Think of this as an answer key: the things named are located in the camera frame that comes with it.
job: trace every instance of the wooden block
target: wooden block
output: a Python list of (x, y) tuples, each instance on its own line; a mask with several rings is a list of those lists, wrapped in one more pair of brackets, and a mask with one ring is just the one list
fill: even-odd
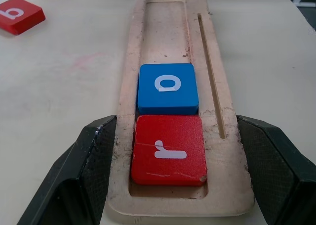
[(0, 28), (19, 35), (45, 20), (43, 10), (24, 0), (8, 0), (0, 4)]
[(202, 121), (198, 116), (140, 116), (132, 178), (146, 185), (201, 186), (207, 178)]
[(198, 90), (193, 65), (142, 65), (139, 74), (138, 109), (143, 115), (196, 114)]
[[(130, 176), (139, 68), (192, 63), (202, 120), (203, 186), (138, 185)], [(134, 216), (236, 216), (254, 205), (251, 179), (206, 0), (138, 0), (130, 26), (107, 206), (122, 223)]]

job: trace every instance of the wooden tray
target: wooden tray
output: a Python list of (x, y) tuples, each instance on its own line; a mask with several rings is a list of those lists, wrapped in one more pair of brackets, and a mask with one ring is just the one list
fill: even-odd
[[(208, 170), (202, 187), (140, 186), (130, 178), (139, 68), (195, 68)], [(138, 0), (130, 27), (108, 209), (130, 216), (235, 216), (254, 205), (246, 156), (206, 0)]]

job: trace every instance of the blue tile with letter a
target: blue tile with letter a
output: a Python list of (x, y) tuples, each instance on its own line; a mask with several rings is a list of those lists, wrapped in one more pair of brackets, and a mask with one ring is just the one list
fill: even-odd
[(196, 114), (198, 90), (193, 65), (142, 65), (139, 73), (138, 109), (142, 115)]

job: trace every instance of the white table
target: white table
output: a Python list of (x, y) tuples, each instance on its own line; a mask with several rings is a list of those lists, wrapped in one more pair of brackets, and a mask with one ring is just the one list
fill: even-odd
[[(27, 0), (47, 20), (0, 30), (0, 224), (18, 222), (53, 162), (115, 114), (135, 0)], [(208, 0), (235, 110), (279, 126), (316, 163), (316, 33), (290, 0)], [(156, 224), (265, 225), (234, 218)], [(106, 214), (102, 225), (118, 224)]]

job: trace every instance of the white letter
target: white letter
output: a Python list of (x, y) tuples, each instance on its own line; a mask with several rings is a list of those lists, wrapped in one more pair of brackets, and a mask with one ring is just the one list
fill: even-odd
[[(13, 16), (10, 14), (11, 11), (16, 11), (18, 14)], [(0, 14), (2, 16), (5, 16), (11, 20), (14, 20), (16, 17), (20, 17), (24, 14), (24, 11), (22, 11), (21, 9), (18, 9), (18, 8), (10, 8), (8, 9), (7, 11), (0, 11)]]
[[(160, 85), (160, 83), (163, 80), (172, 80), (174, 81), (174, 86), (171, 88), (164, 88)], [(173, 75), (161, 75), (156, 78), (155, 80), (155, 87), (157, 88), (158, 91), (176, 91), (180, 88), (181, 86), (181, 81), (178, 77), (173, 76)]]
[(166, 150), (163, 147), (163, 143), (161, 140), (157, 140), (155, 142), (156, 148), (159, 150), (155, 152), (156, 158), (162, 159), (185, 159), (187, 157), (187, 153), (185, 151), (173, 151), (173, 150)]

